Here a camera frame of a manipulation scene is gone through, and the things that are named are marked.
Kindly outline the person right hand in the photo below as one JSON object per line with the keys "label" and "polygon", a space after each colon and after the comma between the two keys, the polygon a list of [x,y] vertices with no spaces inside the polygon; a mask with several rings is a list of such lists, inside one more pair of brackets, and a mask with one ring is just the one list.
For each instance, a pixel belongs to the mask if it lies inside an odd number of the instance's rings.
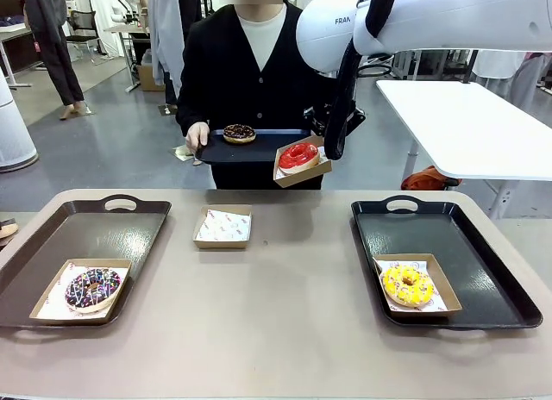
{"label": "person right hand", "polygon": [[206,122],[196,122],[187,130],[185,136],[185,144],[187,148],[196,153],[198,149],[205,147],[208,144],[210,134],[209,125]]}

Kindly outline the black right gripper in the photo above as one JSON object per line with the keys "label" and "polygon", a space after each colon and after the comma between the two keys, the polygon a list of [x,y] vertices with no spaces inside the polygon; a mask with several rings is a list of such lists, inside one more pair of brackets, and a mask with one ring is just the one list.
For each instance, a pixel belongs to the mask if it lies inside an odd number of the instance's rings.
{"label": "black right gripper", "polygon": [[[316,135],[325,135],[327,122],[331,113],[332,106],[325,104],[324,106],[311,107],[304,111],[304,122],[308,125],[311,131]],[[346,117],[345,130],[346,136],[353,133],[367,118],[367,114],[363,109],[352,104],[352,107]]]}

